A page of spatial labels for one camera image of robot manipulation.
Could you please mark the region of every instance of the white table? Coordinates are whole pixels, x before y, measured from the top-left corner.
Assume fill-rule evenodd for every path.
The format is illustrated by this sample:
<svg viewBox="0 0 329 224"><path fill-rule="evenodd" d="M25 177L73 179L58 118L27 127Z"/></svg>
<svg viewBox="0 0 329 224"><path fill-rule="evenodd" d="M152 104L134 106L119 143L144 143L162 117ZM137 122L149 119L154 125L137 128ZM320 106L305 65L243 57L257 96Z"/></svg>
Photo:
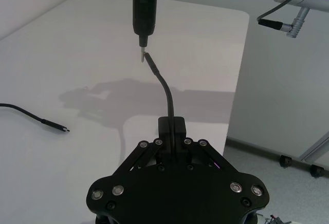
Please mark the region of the white table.
<svg viewBox="0 0 329 224"><path fill-rule="evenodd" d="M68 0L0 41L0 102L66 125L63 134L0 109L0 223L94 223L90 185L167 113L140 62L132 0ZM188 136L223 153L248 15L159 0L148 51L172 87Z"/></svg>

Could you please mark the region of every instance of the black connector plug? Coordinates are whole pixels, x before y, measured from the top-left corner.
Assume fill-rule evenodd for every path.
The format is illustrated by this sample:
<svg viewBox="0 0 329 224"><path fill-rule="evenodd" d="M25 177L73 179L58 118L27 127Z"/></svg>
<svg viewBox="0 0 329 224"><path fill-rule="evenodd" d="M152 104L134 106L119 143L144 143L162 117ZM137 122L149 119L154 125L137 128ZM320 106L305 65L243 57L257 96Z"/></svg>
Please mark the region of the black connector plug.
<svg viewBox="0 0 329 224"><path fill-rule="evenodd" d="M153 61L153 59L152 59L151 56L150 56L150 54L149 54L149 53L144 53L144 57L145 57L145 59L146 59L148 65L149 65L151 71L153 72L153 74L154 74L155 76L157 76L158 74L160 74L159 69L156 67L156 65L155 65L155 63L154 63L154 61Z"/></svg>
<svg viewBox="0 0 329 224"><path fill-rule="evenodd" d="M274 30L281 30L281 28L283 26L283 23L282 22L272 21L272 20L264 20L264 19L260 19L258 21L258 24L259 25L262 25L262 26L266 26L266 27L272 28Z"/></svg>
<svg viewBox="0 0 329 224"><path fill-rule="evenodd" d="M61 130L63 132L69 132L70 131L69 129L67 129L67 127L62 126L62 125L57 124L57 123L54 123L54 122L51 122L49 120L43 119L43 120L41 120L41 123L45 124L45 125L48 125L48 126L51 126L52 128L55 128L57 130Z"/></svg>

